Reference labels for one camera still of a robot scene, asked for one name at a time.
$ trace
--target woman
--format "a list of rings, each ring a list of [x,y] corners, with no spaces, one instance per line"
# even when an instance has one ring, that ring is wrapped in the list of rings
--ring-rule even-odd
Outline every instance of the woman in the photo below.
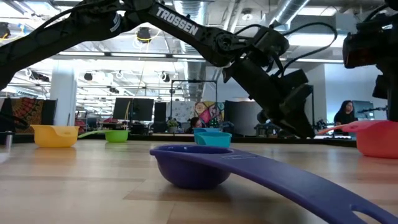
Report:
[[[357,121],[358,118],[355,118],[355,110],[354,105],[351,100],[346,100],[341,104],[340,110],[335,115],[335,125],[349,124],[351,122]],[[335,130],[335,134],[344,134],[348,135],[348,133],[344,133],[340,129]]]
[[[185,131],[187,134],[193,134],[193,129],[194,128],[202,128],[203,125],[201,123],[200,118],[198,117],[193,117],[190,120],[190,127]]]

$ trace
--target yellow bowl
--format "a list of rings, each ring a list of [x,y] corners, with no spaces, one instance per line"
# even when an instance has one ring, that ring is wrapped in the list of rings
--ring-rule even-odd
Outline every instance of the yellow bowl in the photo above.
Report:
[[[70,147],[77,142],[78,126],[31,125],[39,147]]]

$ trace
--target plastic bowl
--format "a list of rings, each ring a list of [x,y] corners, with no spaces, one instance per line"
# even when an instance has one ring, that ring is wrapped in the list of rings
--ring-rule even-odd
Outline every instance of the plastic bowl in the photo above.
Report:
[[[159,146],[151,151],[189,152],[202,154],[226,154],[233,152],[222,147],[171,145]],[[229,172],[218,168],[177,159],[171,156],[155,156],[160,173],[170,183],[183,189],[213,189],[223,183]]]
[[[220,132],[218,128],[194,128],[193,133],[202,133],[202,132]]]
[[[394,121],[356,121],[344,132],[356,133],[356,147],[365,156],[398,159],[398,123]]]
[[[202,132],[195,134],[195,142],[201,146],[229,147],[231,137],[230,133]]]
[[[126,142],[128,137],[129,131],[114,130],[105,132],[105,139],[110,143]]]
[[[71,147],[77,142],[78,126],[31,125],[39,147]]]

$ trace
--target green bowl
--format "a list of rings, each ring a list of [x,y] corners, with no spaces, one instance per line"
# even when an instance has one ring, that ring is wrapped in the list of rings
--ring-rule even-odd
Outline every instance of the green bowl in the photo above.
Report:
[[[108,130],[105,132],[105,139],[111,143],[125,142],[129,137],[129,131]]]

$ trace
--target purple measuring spoon handle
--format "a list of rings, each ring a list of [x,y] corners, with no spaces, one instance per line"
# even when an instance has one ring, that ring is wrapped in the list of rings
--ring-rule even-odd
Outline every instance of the purple measuring spoon handle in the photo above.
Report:
[[[328,223],[365,224],[353,211],[381,223],[398,223],[393,214],[329,180],[248,152],[233,149],[226,154],[199,154],[154,149],[150,154],[197,162],[240,175],[283,195]]]

